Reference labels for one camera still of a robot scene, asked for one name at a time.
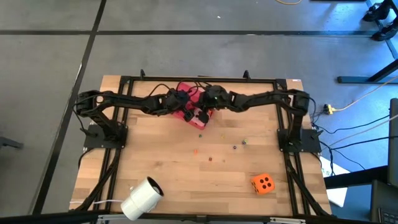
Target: orange die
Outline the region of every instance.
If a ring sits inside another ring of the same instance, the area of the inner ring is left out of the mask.
[[[269,193],[275,189],[274,181],[268,174],[261,174],[251,179],[251,184],[258,195]]]

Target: wooden table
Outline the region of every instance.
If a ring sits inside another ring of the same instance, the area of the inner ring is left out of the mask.
[[[106,75],[100,90],[117,92],[119,81],[120,76]],[[177,84],[164,83],[170,87]],[[134,82],[132,95],[146,96],[157,84]],[[273,90],[271,84],[264,83],[212,84],[246,95]],[[302,90],[300,80],[287,80],[287,86]],[[160,87],[155,94],[166,91]],[[104,113],[111,117],[113,109]],[[275,105],[258,106],[243,113],[216,111],[203,131],[172,115],[150,116],[138,110],[129,110],[127,125],[127,143],[122,150],[113,199],[124,200],[130,187],[150,176],[165,194],[152,213],[292,215],[283,155],[277,142]],[[310,126],[309,115],[303,125]],[[243,139],[248,140],[246,145],[241,144]],[[300,155],[307,188],[330,213],[319,161],[311,154]],[[71,201],[83,201],[93,190],[103,156],[104,149],[95,149],[82,159]],[[258,196],[249,180],[262,173],[271,175],[275,190]],[[102,198],[106,198],[107,191],[106,185]],[[295,193],[299,212],[303,213],[297,186]],[[111,211],[121,212],[120,203],[113,203]]]

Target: red object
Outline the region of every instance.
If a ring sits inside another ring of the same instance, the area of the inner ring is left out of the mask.
[[[275,189],[275,183],[269,174],[261,174],[251,179],[251,185],[258,195],[269,193]]]
[[[202,92],[202,91],[200,91],[200,88],[199,88],[199,90],[197,91],[197,89],[196,88],[191,88],[191,86],[190,85],[187,85],[186,83],[180,83],[180,85],[178,86],[178,90],[185,90],[185,91],[190,91],[190,93],[188,93],[189,95],[190,95],[190,101],[185,105],[185,108],[187,109],[187,110],[191,110],[191,109],[194,109],[194,112],[193,112],[193,114],[195,115],[188,123],[189,124],[191,124],[192,126],[194,126],[194,127],[196,127],[196,128],[198,128],[198,129],[200,129],[200,130],[203,130],[205,127],[206,127],[206,124],[205,123],[203,123],[203,122],[201,122],[197,117],[196,117],[196,115],[199,113],[199,111],[201,111],[201,109],[199,109],[199,108],[197,108],[197,107],[195,107],[195,106],[193,106],[192,104],[192,102],[194,102],[194,103],[196,103],[198,100],[199,100],[199,96],[200,96],[200,93]],[[209,120],[210,120],[210,118],[211,118],[211,116],[212,116],[212,114],[213,114],[213,110],[209,110],[208,112],[207,112],[207,115],[209,116]],[[173,115],[175,116],[175,117],[177,117],[177,118],[179,118],[179,119],[181,119],[181,120],[183,120],[184,122],[185,122],[185,120],[184,120],[184,113],[182,112],[182,111],[178,111],[178,112],[175,112],[175,113],[173,113]]]

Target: black mounting plate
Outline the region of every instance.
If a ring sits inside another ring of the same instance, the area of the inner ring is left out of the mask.
[[[126,145],[127,131],[129,127],[123,126],[121,129],[121,139],[118,141],[105,141],[105,135],[100,126],[92,124],[88,126],[88,131],[95,133],[96,136],[86,135],[84,147],[87,148],[105,148],[105,149],[122,149]]]
[[[303,129],[301,143],[291,144],[287,140],[287,129],[278,129],[279,150],[283,152],[321,152],[321,145],[316,130]]]

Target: desk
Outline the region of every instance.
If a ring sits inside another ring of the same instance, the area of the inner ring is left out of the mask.
[[[104,76],[100,90],[117,92],[120,78]],[[132,95],[146,96],[159,83],[135,81]],[[177,84],[161,83],[170,87]],[[211,84],[247,95],[273,90],[271,84],[264,83]],[[287,87],[302,90],[302,83],[287,80]],[[159,87],[154,94],[166,91]],[[108,117],[112,113],[112,108],[104,111]],[[119,162],[114,199],[124,200],[130,187],[150,176],[165,194],[151,213],[292,215],[283,155],[277,141],[275,105],[258,106],[243,113],[216,111],[203,131],[172,115],[156,117],[138,110],[129,110],[127,125],[129,132]],[[310,126],[309,115],[304,117],[303,125]],[[246,145],[241,144],[243,139],[248,140]],[[311,154],[300,155],[307,188],[323,209],[331,213],[319,161]],[[71,201],[83,201],[93,190],[103,157],[104,149],[94,149],[82,159]],[[265,172],[274,179],[275,190],[257,196],[249,179]],[[107,189],[106,185],[102,198],[106,198]],[[297,186],[295,193],[298,210],[303,213]],[[113,203],[111,212],[121,212],[120,204]]]

